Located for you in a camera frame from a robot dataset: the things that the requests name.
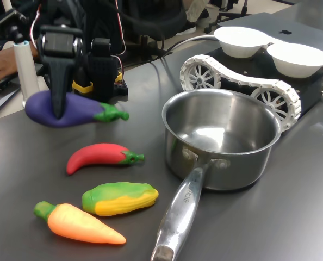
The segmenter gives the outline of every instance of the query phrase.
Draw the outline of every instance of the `toy eggplant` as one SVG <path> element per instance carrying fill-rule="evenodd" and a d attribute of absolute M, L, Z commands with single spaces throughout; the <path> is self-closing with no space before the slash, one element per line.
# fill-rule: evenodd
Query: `toy eggplant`
<path fill-rule="evenodd" d="M 113 216 L 150 207 L 158 196 L 158 191 L 146 183 L 106 183 L 84 193 L 82 206 L 91 214 Z"/>
<path fill-rule="evenodd" d="M 65 111 L 62 118 L 57 119 L 52 110 L 51 92 L 40 91 L 26 101 L 26 115 L 42 125 L 63 128 L 89 122 L 110 122 L 119 118 L 127 121 L 129 114 L 117 110 L 113 105 L 100 103 L 76 94 L 66 94 Z"/>
<path fill-rule="evenodd" d="M 137 155 L 127 148 L 109 143 L 93 144 L 75 152 L 67 162 L 66 172 L 70 176 L 87 165 L 130 165 L 145 160 L 144 155 Z"/>

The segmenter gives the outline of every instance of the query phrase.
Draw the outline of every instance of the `pepper stem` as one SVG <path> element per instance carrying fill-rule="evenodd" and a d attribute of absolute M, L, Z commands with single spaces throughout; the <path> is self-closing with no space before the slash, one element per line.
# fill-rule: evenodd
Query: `pepper stem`
<path fill-rule="evenodd" d="M 42 218 L 45 221 L 48 221 L 50 214 L 56 207 L 57 206 L 54 206 L 46 201 L 42 201 L 40 203 L 37 203 L 37 205 L 35 206 L 35 209 L 33 210 L 33 213 L 37 217 Z"/>
<path fill-rule="evenodd" d="M 94 118 L 97 121 L 110 122 L 117 119 L 123 119 L 127 121 L 129 119 L 129 114 L 127 112 L 120 111 L 113 105 L 100 103 L 100 106 L 104 108 L 104 111 L 94 115 Z"/>
<path fill-rule="evenodd" d="M 140 160 L 141 161 L 145 160 L 145 156 L 143 154 L 137 155 L 131 151 L 122 151 L 122 153 L 125 155 L 125 159 L 119 162 L 119 164 L 122 164 L 122 165 L 130 165 Z"/>

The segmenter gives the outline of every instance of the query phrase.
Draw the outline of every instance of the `white bowl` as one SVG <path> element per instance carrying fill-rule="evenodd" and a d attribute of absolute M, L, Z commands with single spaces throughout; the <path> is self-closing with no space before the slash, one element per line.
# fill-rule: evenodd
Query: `white bowl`
<path fill-rule="evenodd" d="M 323 66 L 323 51 L 296 43 L 276 43 L 267 48 L 276 69 L 292 78 L 307 78 Z"/>
<path fill-rule="evenodd" d="M 221 27 L 214 36 L 224 53 L 235 58 L 251 57 L 271 40 L 265 33 L 246 27 Z"/>

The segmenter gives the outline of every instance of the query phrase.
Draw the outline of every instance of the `white track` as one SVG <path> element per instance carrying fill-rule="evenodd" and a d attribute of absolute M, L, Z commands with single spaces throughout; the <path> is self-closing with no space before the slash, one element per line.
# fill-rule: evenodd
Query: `white track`
<path fill-rule="evenodd" d="M 200 66 L 207 69 L 204 74 L 201 73 Z M 254 88 L 251 96 L 262 98 L 262 101 L 277 113 L 277 117 L 281 120 L 282 131 L 291 128 L 301 115 L 299 95 L 295 89 L 281 80 L 244 76 L 233 72 L 214 58 L 203 54 L 189 58 L 180 71 L 181 85 L 185 91 L 198 88 L 220 88 L 221 77 L 229 82 Z M 214 78 L 213 85 L 206 83 L 207 80 L 212 78 Z"/>

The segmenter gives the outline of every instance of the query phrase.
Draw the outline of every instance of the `black cable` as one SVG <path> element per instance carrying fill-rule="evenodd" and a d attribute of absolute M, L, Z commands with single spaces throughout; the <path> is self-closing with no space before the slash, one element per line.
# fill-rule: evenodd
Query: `black cable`
<path fill-rule="evenodd" d="M 160 27 L 156 24 L 156 23 L 152 23 L 152 22 L 147 22 L 147 21 L 144 21 L 144 20 L 140 20 L 140 19 L 136 19 L 136 18 L 133 18 L 131 16 L 128 16 L 126 14 L 124 14 L 121 10 L 117 9 L 116 6 L 114 6 L 113 4 L 111 4 L 109 2 L 109 0 L 99 0 L 99 3 L 101 4 L 104 4 L 106 5 L 107 7 L 109 7 L 110 9 L 116 11 L 118 14 L 121 15 L 121 17 L 123 19 L 125 19 L 126 21 L 130 22 L 130 23 L 136 23 L 136 24 L 143 24 L 144 26 L 149 26 L 149 27 L 152 27 L 154 29 L 156 29 L 160 36 L 161 36 L 161 50 L 164 51 L 164 42 L 165 42 L 165 35 L 164 33 L 162 32 L 162 30 L 160 29 Z"/>
<path fill-rule="evenodd" d="M 213 38 L 213 37 L 204 37 L 204 38 L 201 38 L 201 39 L 194 39 L 193 41 L 203 41 L 203 40 L 218 41 L 216 38 Z M 182 41 L 179 41 L 179 42 L 175 43 L 169 49 L 167 49 L 165 51 L 165 53 L 163 55 L 161 55 L 160 57 L 156 57 L 155 59 L 148 60 L 148 61 L 140 61 L 140 62 L 137 62 L 137 63 L 129 64 L 129 65 L 126 65 L 124 67 L 127 68 L 127 67 L 131 67 L 131 66 L 137 66 L 137 65 L 141 65 L 141 64 L 147 64 L 147 63 L 151 63 L 153 61 L 156 61 L 158 59 L 161 59 L 162 57 L 167 56 L 172 51 L 172 49 L 174 49 L 175 46 L 179 45 L 181 42 L 184 42 L 184 41 L 185 40 L 182 40 Z"/>

